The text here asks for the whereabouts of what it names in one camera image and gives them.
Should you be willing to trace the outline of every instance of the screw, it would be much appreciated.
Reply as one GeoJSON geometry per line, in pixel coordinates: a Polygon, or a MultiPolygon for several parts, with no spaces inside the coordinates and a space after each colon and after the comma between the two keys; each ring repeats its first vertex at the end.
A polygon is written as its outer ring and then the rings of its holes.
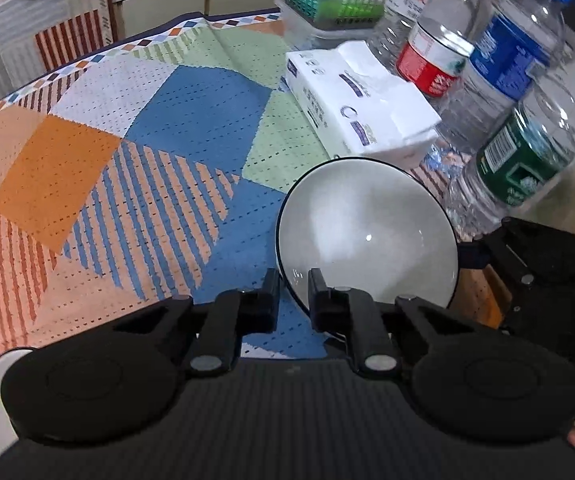
{"type": "Polygon", "coordinates": [[[365,359],[365,366],[373,372],[389,372],[396,368],[396,359],[389,355],[370,355],[365,359]]]}
{"type": "Polygon", "coordinates": [[[200,355],[190,361],[190,366],[197,372],[211,372],[221,366],[221,359],[213,355],[200,355]]]}

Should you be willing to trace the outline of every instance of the patterned tablecloth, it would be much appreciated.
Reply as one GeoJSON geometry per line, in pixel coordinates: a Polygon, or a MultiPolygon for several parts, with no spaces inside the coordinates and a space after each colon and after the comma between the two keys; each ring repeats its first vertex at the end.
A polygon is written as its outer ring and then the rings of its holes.
{"type": "Polygon", "coordinates": [[[107,0],[0,0],[0,99],[111,42],[107,0]]]}
{"type": "MultiPolygon", "coordinates": [[[[281,33],[277,14],[185,20],[0,101],[0,354],[260,284],[284,193],[327,160],[281,88],[281,33]]],[[[322,356],[322,340],[286,297],[244,352],[322,356]]]]}

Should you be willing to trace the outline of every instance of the white tissue package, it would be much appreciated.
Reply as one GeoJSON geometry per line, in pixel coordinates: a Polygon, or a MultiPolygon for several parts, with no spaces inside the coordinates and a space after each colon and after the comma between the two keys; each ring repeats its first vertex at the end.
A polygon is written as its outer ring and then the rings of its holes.
{"type": "Polygon", "coordinates": [[[286,55],[286,82],[331,158],[368,156],[408,170],[437,139],[440,117],[364,41],[286,55]]]}

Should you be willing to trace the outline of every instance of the diamond border pattern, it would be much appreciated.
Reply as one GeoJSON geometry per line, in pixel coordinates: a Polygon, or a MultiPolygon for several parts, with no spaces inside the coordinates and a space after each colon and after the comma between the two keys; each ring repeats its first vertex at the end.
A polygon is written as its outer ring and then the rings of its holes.
{"type": "Polygon", "coordinates": [[[72,72],[77,72],[84,68],[89,67],[91,64],[101,63],[107,60],[109,57],[118,56],[120,54],[126,54],[128,52],[133,52],[135,50],[143,49],[152,44],[163,43],[168,40],[168,38],[174,38],[183,34],[186,30],[190,30],[194,27],[214,27],[214,28],[231,28],[240,27],[242,25],[250,25],[251,23],[264,23],[270,21],[280,20],[280,13],[270,12],[267,14],[258,14],[255,16],[243,16],[241,18],[226,18],[224,20],[212,21],[207,18],[193,18],[191,20],[184,20],[179,22],[177,25],[163,33],[155,34],[154,36],[149,36],[147,38],[142,38],[135,43],[120,43],[116,44],[107,50],[99,54],[93,54],[90,57],[81,59],[74,63],[65,65],[54,72],[46,74],[40,79],[33,81],[26,86],[18,89],[8,95],[7,97],[0,100],[0,111],[8,106],[15,104],[20,101],[26,95],[32,92],[48,86],[55,82],[56,80],[66,77],[72,72]]]}

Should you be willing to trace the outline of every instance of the green bottle label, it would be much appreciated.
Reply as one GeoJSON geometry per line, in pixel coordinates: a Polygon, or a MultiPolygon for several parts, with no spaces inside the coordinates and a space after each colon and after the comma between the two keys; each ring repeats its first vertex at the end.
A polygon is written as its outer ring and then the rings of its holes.
{"type": "Polygon", "coordinates": [[[507,205],[521,205],[558,173],[523,138],[516,113],[476,153],[476,169],[490,192],[507,205]]]}

